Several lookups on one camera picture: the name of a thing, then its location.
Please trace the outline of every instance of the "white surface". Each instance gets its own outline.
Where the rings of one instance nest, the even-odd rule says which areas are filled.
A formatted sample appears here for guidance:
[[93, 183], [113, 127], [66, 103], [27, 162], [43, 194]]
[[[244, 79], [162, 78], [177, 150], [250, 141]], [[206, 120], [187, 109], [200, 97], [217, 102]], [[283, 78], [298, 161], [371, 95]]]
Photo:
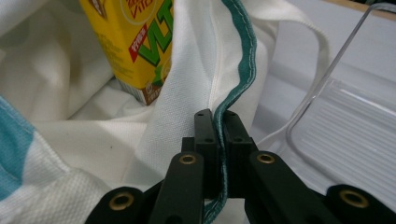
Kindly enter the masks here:
[[[333, 55], [350, 35], [362, 12], [319, 1], [292, 0], [324, 30]], [[312, 189], [347, 183], [373, 194], [396, 210], [396, 22], [366, 21], [342, 61], [336, 78], [307, 110], [291, 133], [297, 146], [272, 146]], [[259, 142], [286, 123], [312, 80], [312, 36], [280, 27], [274, 61], [251, 135]]]

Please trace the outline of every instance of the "clear plastic container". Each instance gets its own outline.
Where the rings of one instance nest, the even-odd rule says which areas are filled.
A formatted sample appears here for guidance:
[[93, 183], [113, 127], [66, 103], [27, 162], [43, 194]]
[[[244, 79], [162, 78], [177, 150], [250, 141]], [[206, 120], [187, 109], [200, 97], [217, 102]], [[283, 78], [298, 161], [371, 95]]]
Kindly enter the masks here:
[[287, 130], [259, 149], [311, 189], [352, 185], [396, 211], [395, 39], [396, 6], [371, 6]]

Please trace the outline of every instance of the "white tote bag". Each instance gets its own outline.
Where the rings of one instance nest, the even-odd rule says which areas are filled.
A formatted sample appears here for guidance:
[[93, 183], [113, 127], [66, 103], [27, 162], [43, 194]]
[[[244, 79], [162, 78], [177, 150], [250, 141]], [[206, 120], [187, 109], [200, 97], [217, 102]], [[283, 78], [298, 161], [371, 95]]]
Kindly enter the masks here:
[[280, 21], [318, 37], [313, 86], [327, 68], [325, 37], [284, 0], [173, 8], [172, 69], [156, 103], [143, 106], [112, 79], [77, 0], [0, 2], [0, 223], [83, 223], [109, 190], [148, 189], [194, 135], [199, 110], [215, 112], [221, 130], [230, 106], [249, 130]]

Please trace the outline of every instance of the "juice box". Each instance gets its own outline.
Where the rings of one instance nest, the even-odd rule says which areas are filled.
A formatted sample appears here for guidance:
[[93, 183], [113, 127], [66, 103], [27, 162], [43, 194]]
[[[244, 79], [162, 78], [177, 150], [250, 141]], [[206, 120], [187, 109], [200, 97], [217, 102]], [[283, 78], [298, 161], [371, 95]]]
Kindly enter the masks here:
[[173, 0], [79, 0], [122, 88], [146, 105], [171, 66]]

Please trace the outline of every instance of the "white fabric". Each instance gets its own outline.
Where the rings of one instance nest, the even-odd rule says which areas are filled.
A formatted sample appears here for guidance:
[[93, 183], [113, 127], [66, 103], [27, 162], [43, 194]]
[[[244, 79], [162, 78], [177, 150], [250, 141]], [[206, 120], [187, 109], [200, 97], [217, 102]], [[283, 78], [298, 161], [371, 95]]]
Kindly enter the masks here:
[[[18, 192], [3, 203], [15, 204], [8, 213], [1, 213], [1, 223], [84, 223], [99, 200], [110, 191], [96, 176], [73, 169], [56, 181], [35, 192]], [[21, 202], [15, 203], [16, 197]]]
[[[5, 2], [11, 6], [11, 0]], [[100, 177], [112, 188], [133, 185], [144, 190], [161, 180], [169, 161], [180, 151], [181, 138], [193, 136], [193, 114], [206, 108], [214, 111], [239, 82], [241, 40], [230, 12], [220, 1], [175, 1], [172, 69], [159, 99], [147, 107], [110, 80], [110, 67], [78, 1], [52, 0], [42, 8], [44, 1], [30, 3], [34, 6], [21, 13], [19, 5], [7, 7], [7, 15], [11, 15], [7, 19], [12, 23], [3, 26], [3, 20], [0, 22], [5, 34], [0, 33], [0, 94], [33, 122], [70, 166]], [[283, 0], [247, 0], [244, 4], [258, 38], [257, 77], [231, 110], [249, 129], [275, 50], [278, 22], [313, 26]], [[4, 11], [0, 9], [0, 18], [6, 17]], [[313, 30], [323, 47], [319, 60], [325, 62], [325, 38]], [[325, 67], [326, 62], [318, 67], [318, 77]], [[84, 178], [95, 182], [94, 177]], [[91, 182], [85, 184], [95, 189]], [[49, 196], [64, 192], [64, 197], [71, 190], [60, 186], [62, 180], [59, 183], [58, 189], [49, 187]], [[70, 183], [79, 185], [78, 181]], [[46, 222], [40, 218], [58, 222], [52, 219], [52, 212], [60, 209], [51, 207], [59, 203], [53, 201], [56, 199], [42, 203], [35, 217], [29, 217], [32, 222]], [[59, 220], [74, 212], [67, 211]], [[18, 214], [10, 220], [27, 220]]]

